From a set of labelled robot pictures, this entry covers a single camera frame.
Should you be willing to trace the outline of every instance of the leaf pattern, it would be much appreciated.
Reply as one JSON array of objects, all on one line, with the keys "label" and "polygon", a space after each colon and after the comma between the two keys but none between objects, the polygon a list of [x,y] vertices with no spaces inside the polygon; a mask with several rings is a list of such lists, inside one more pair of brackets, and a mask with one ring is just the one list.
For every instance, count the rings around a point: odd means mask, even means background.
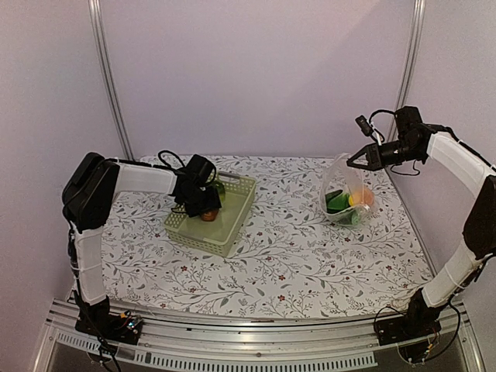
[{"label": "leaf pattern", "polygon": [[[108,296],[145,306],[255,318],[322,318],[404,308],[432,278],[387,174],[364,172],[377,212],[342,227],[319,211],[331,159],[209,157],[257,179],[255,202],[228,257],[171,242],[166,195],[122,193],[102,240]],[[157,164],[155,157],[142,161]],[[337,179],[336,185],[343,184]]]}]

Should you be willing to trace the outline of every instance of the metal pole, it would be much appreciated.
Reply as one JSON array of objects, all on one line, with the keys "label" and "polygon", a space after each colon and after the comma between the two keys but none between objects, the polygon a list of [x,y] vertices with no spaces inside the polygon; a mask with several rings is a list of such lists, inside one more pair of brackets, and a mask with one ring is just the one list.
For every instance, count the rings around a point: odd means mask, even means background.
[{"label": "metal pole", "polygon": [[[422,35],[422,27],[424,23],[425,0],[415,0],[415,7],[413,10],[412,31],[410,33],[410,41],[408,43],[408,54],[406,57],[405,70],[403,71],[403,79],[401,81],[400,92],[396,101],[396,110],[403,107],[406,103],[408,91],[412,83],[413,70],[415,62],[417,61],[417,54],[419,51],[420,37]],[[392,141],[397,135],[396,125],[394,120],[391,121],[387,140]]]},{"label": "metal pole", "polygon": [[128,160],[135,160],[133,150],[131,149],[131,142],[127,134],[124,119],[122,118],[121,108],[117,97],[117,91],[114,85],[114,78],[112,76],[112,69],[110,68],[109,52],[107,51],[107,43],[105,41],[105,32],[103,29],[102,11],[100,9],[99,0],[89,0],[91,25],[93,26],[93,34],[95,35],[95,44],[98,52],[98,59],[100,60],[100,67],[102,69],[102,77],[105,83],[105,90],[107,91],[108,102],[112,111],[115,128],[119,136],[122,151]]}]

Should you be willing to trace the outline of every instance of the aluminum frame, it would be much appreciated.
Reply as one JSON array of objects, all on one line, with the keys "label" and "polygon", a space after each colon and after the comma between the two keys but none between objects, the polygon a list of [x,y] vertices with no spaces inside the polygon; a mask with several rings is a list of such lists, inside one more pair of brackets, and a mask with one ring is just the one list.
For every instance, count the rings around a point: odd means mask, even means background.
[{"label": "aluminum frame", "polygon": [[[120,313],[130,309],[144,317],[143,334],[137,346],[118,344],[118,360],[170,369],[189,370],[186,363],[208,365],[210,370],[279,371],[280,366],[306,366],[306,371],[319,370],[326,363],[368,358],[368,366],[375,365],[374,352],[396,348],[397,344],[379,346],[374,333],[374,317],[360,319],[242,319],[201,315],[111,301],[111,311]],[[459,339],[469,371],[485,371],[474,331],[461,302],[455,304],[462,314]],[[36,358],[35,372],[46,371],[54,345],[61,342],[89,353],[96,353],[95,337],[74,331],[79,313],[71,302],[54,300],[44,325],[42,347]],[[381,318],[396,316],[391,313]],[[456,313],[447,308],[440,316],[442,334],[456,328]],[[414,343],[409,340],[401,345]],[[359,366],[349,365],[353,370]]]},{"label": "aluminum frame", "polygon": [[[412,85],[413,71],[415,69],[415,62],[419,54],[420,39],[422,36],[422,27],[424,25],[425,13],[425,0],[415,0],[413,8],[412,31],[410,33],[410,41],[408,42],[408,52],[405,63],[405,70],[403,71],[403,78],[401,80],[400,91],[396,100],[396,110],[403,107],[408,97],[410,86]],[[389,133],[387,134],[387,141],[392,141],[398,134],[394,119],[391,120]]]},{"label": "aluminum frame", "polygon": [[103,29],[102,10],[100,8],[100,0],[89,0],[91,25],[93,27],[93,34],[95,36],[96,50],[98,52],[98,59],[100,61],[100,68],[102,69],[103,82],[105,83],[105,90],[108,96],[108,103],[114,119],[117,135],[121,143],[124,157],[127,160],[136,160],[131,147],[131,142],[127,134],[124,118],[115,89],[114,77],[112,76],[112,69],[110,66],[109,52],[107,49],[107,42],[105,40],[105,31]]}]

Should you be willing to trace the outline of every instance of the plastic bag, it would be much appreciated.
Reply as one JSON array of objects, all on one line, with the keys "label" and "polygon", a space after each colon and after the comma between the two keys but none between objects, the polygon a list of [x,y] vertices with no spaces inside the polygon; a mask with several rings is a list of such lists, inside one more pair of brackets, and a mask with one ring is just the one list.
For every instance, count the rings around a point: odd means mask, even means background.
[{"label": "plastic bag", "polygon": [[[346,165],[349,157],[348,153],[342,153],[329,168],[324,170],[319,196],[320,209],[325,217],[330,222],[343,226],[366,222],[374,207],[374,194],[365,187],[362,171]],[[349,194],[353,205],[341,212],[328,213],[326,195],[335,190],[343,190],[343,193]]]}]

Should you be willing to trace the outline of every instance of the green plastic basket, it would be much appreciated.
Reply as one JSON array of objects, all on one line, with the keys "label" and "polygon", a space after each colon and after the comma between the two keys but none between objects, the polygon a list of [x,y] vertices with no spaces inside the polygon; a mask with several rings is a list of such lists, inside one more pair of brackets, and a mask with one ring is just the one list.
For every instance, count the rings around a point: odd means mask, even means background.
[{"label": "green plastic basket", "polygon": [[250,177],[223,172],[218,172],[215,179],[226,188],[226,199],[215,221],[171,212],[164,226],[175,242],[227,257],[253,204],[256,182]]}]

